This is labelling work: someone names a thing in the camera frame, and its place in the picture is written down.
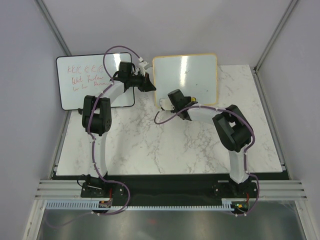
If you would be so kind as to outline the yellow framed whiteboard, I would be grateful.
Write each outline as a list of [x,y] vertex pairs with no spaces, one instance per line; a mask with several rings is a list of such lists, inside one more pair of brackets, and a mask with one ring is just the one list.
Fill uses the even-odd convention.
[[207,106],[218,103],[218,65],[214,53],[156,56],[152,60],[155,105],[168,93],[181,90]]

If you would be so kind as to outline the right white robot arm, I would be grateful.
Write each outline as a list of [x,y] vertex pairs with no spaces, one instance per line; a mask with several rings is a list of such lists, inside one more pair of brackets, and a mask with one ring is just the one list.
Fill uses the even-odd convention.
[[173,116],[155,124],[162,125],[174,117],[182,120],[198,121],[213,125],[222,145],[228,150],[232,182],[228,185],[229,193],[241,197],[247,191],[245,181],[249,178],[247,153],[256,137],[254,130],[240,109],[232,104],[227,108],[218,108],[200,104],[196,98],[185,96],[176,89],[168,93],[167,98],[159,100],[163,111],[170,111]]

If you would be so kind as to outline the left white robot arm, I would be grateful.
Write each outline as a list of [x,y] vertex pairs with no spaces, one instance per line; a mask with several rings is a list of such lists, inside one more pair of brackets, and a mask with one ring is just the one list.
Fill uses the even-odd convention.
[[129,88],[138,88],[141,92],[155,91],[150,82],[147,69],[150,64],[141,60],[138,72],[132,69],[131,62],[120,62],[116,71],[107,85],[98,96],[87,95],[84,97],[82,110],[82,126],[89,136],[91,144],[92,161],[89,174],[96,174],[99,178],[106,178],[108,170],[106,164],[106,138],[112,125],[111,104]]

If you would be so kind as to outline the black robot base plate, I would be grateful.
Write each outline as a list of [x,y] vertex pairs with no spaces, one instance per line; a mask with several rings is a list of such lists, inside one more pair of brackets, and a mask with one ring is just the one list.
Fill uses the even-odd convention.
[[81,177],[81,198],[110,198],[120,206],[219,205],[223,199],[256,200],[259,184],[250,176],[234,183],[228,174],[107,175]]

